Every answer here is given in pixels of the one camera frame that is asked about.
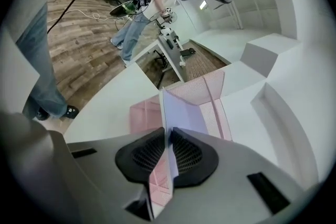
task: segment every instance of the gray surface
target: gray surface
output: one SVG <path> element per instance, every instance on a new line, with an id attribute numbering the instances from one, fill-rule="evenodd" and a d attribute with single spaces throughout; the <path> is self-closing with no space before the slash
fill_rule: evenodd
<path id="1" fill-rule="evenodd" d="M 129 182 L 120 172 L 114 161 L 117 151 L 125 145 L 149 134 L 123 135 L 118 139 L 105 139 L 68 144 L 69 150 L 77 151 L 93 147 L 97 153 L 77 158 L 76 162 L 91 182 L 121 208 L 125 208 L 138 198 L 143 190 L 142 184 Z"/>
<path id="2" fill-rule="evenodd" d="M 211 145 L 219 155 L 219 165 L 201 186 L 176 189 L 173 199 L 156 219 L 158 223 L 251 224 L 270 217 L 246 177 L 253 173 L 263 172 L 289 201 L 302 194 L 287 174 L 251 149 L 209 135 L 186 133 Z"/>
<path id="3" fill-rule="evenodd" d="M 271 72 L 278 55 L 270 50 L 247 43 L 241 61 L 265 78 Z"/>
<path id="4" fill-rule="evenodd" d="M 127 182 L 114 164 L 115 152 L 144 133 L 69 144 L 71 150 L 93 146 L 98 151 L 76 161 L 60 133 L 48 133 L 22 115 L 0 117 L 9 165 L 30 197 L 46 210 L 72 218 L 71 223 L 79 218 L 81 223 L 148 223 L 123 209 L 142 186 Z M 202 185 L 176 189 L 154 223 L 250 224 L 267 219 L 270 212 L 246 178 L 251 173 L 263 172 L 289 201 L 299 198 L 294 207 L 286 208 L 284 218 L 310 197 L 302 198 L 302 190 L 287 174 L 249 148 L 185 132 L 217 151 L 218 168 Z"/>
<path id="5" fill-rule="evenodd" d="M 186 132 L 217 151 L 219 166 L 202 185 L 176 189 L 173 199 L 154 223 L 250 224 L 265 220 L 271 217 L 271 212 L 246 177 L 258 172 L 263 172 L 290 201 L 302 194 L 302 189 L 287 174 L 251 149 L 209 135 Z M 113 163 L 114 155 L 121 146 L 138 137 L 127 135 L 69 145 L 71 150 L 93 146 L 98 151 L 77 162 L 90 180 L 120 208 L 135 198 L 141 188 L 123 179 Z"/>

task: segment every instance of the mesh grille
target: mesh grille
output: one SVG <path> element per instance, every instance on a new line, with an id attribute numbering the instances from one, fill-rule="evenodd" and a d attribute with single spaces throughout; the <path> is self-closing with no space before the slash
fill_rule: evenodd
<path id="1" fill-rule="evenodd" d="M 211 96 L 203 77 L 188 81 L 173 89 L 169 89 L 168 92 L 194 105 L 200 105 L 211 101 Z"/>
<path id="2" fill-rule="evenodd" d="M 202 159 L 202 151 L 192 142 L 178 134 L 172 135 L 173 151 L 179 174 L 194 168 Z"/>
<path id="3" fill-rule="evenodd" d="M 210 95 L 212 99 L 218 99 L 221 97 L 223 83 L 224 83 L 224 72 L 217 70 L 211 73 L 208 73 L 203 76 L 206 84 L 209 88 Z"/>
<path id="4" fill-rule="evenodd" d="M 132 159 L 142 169 L 151 172 L 157 165 L 160 157 L 163 154 L 163 151 L 164 151 L 164 136 L 157 135 L 147 140 L 143 146 L 133 150 Z"/>
<path id="5" fill-rule="evenodd" d="M 217 138 L 221 137 L 221 133 L 219 132 L 219 126 L 216 121 L 214 107 L 211 102 L 205 103 L 199 106 L 204 118 L 204 122 L 208 133 Z"/>
<path id="6" fill-rule="evenodd" d="M 153 96 L 130 107 L 131 134 L 162 127 L 159 96 Z"/>

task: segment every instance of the white cord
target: white cord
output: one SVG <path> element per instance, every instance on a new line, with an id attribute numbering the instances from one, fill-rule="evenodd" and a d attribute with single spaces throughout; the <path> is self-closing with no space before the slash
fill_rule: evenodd
<path id="1" fill-rule="evenodd" d="M 116 18 L 116 19 L 122 19 L 122 20 L 124 20 L 124 17 L 119 18 L 119 17 L 114 17 L 114 16 L 112 16 L 112 17 L 107 17 L 107 18 L 105 18 L 105 19 L 100 19 L 100 15 L 99 15 L 98 13 L 92 13 L 92 17 L 91 17 L 91 16 L 86 15 L 84 12 L 82 12 L 82 11 L 79 10 L 79 9 L 68 10 L 67 12 L 65 12 L 65 14 L 67 14 L 68 12 L 75 12 L 75 11 L 81 12 L 84 16 L 86 16 L 86 17 L 88 17 L 88 18 L 90 18 L 90 19 L 96 19 L 96 20 L 102 20 L 102 21 L 105 21 L 105 20 L 107 20 L 107 19 Z M 50 21 L 48 21 L 47 23 L 51 23 L 51 22 L 53 22 L 54 20 L 57 20 L 57 19 L 58 19 L 58 18 L 53 19 L 53 20 L 50 20 Z"/>

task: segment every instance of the sneaker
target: sneaker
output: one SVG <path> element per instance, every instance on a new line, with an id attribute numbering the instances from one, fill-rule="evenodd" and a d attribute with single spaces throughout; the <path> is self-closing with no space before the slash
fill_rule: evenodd
<path id="1" fill-rule="evenodd" d="M 79 113 L 78 108 L 68 105 L 67 107 L 67 112 L 62 117 L 69 118 L 69 119 L 74 119 Z"/>
<path id="2" fill-rule="evenodd" d="M 111 41 L 112 45 L 114 45 L 117 49 L 122 50 L 122 45 L 116 46 L 115 44 L 113 44 L 112 39 L 110 41 Z"/>
<path id="3" fill-rule="evenodd" d="M 121 58 L 121 60 L 124 62 L 125 66 L 127 67 L 127 65 L 130 63 L 130 61 L 126 61 L 124 59 Z"/>
<path id="4" fill-rule="evenodd" d="M 36 114 L 36 118 L 39 121 L 45 121 L 46 119 L 49 118 L 49 113 L 47 111 L 45 111 L 43 108 L 40 108 Z"/>

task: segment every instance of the white platform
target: white platform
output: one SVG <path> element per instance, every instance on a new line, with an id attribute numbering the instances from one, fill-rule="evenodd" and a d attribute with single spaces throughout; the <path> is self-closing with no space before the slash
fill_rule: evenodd
<path id="1" fill-rule="evenodd" d="M 318 182 L 313 145 L 281 81 L 302 57 L 302 44 L 271 34 L 251 40 L 240 61 L 223 67 L 221 102 L 232 140 L 278 165 L 303 188 Z"/>
<path id="2" fill-rule="evenodd" d="M 191 40 L 230 64 L 240 60 L 247 42 L 269 34 L 271 32 L 267 30 L 257 29 L 216 29 L 205 31 Z"/>
<path id="3" fill-rule="evenodd" d="M 130 106 L 158 92 L 140 67 L 132 64 L 87 103 L 65 133 L 65 141 L 83 142 L 129 134 Z"/>

